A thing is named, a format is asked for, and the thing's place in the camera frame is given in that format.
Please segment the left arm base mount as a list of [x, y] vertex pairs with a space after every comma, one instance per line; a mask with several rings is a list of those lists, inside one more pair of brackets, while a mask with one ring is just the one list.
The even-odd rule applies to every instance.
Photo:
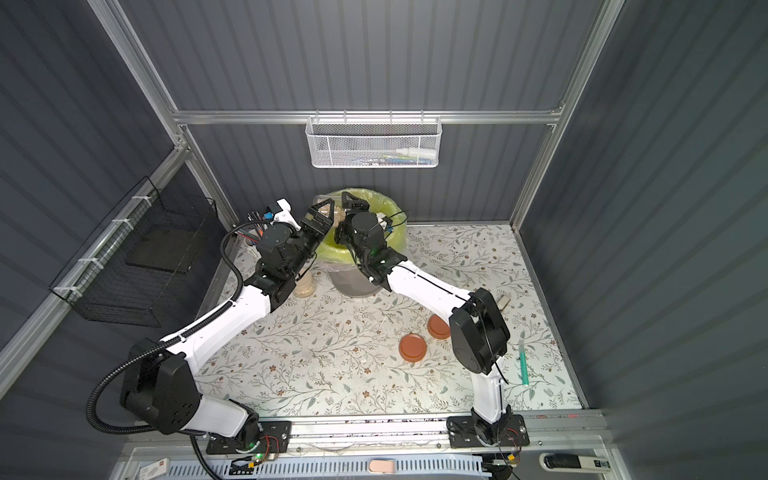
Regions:
[[293, 424], [289, 421], [247, 422], [234, 437], [213, 435], [208, 455], [282, 454], [287, 451]]

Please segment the grey bin with green bag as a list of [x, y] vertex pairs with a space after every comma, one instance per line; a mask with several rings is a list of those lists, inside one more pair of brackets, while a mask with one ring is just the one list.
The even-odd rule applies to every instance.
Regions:
[[[390, 197], [365, 188], [344, 188], [314, 198], [315, 203], [331, 198], [335, 208], [341, 208], [341, 193], [349, 191], [353, 195], [369, 202], [370, 211], [392, 219], [392, 232], [387, 236], [387, 244], [405, 254], [407, 250], [407, 213]], [[332, 227], [323, 242], [317, 248], [315, 267], [325, 272], [338, 292], [348, 297], [367, 297], [377, 293], [381, 287], [372, 284], [352, 260], [349, 251], [335, 242], [336, 229]]]

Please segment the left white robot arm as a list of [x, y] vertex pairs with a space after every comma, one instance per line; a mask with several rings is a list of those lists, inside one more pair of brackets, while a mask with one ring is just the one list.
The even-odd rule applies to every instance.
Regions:
[[248, 326], [276, 311], [293, 293], [305, 265], [334, 223], [335, 203], [325, 199], [295, 220], [284, 201], [265, 215], [254, 273], [237, 272], [233, 296], [184, 329], [136, 348], [126, 368], [121, 406], [163, 434], [212, 433], [245, 444], [259, 435], [258, 415], [232, 400], [202, 394], [195, 376]]

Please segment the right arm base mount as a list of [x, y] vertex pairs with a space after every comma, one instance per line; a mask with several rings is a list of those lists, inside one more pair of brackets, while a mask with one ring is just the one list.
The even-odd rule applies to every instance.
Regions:
[[493, 424], [474, 415], [451, 416], [446, 420], [446, 428], [454, 449], [497, 446], [519, 449], [530, 445], [524, 418], [517, 414], [504, 414]]

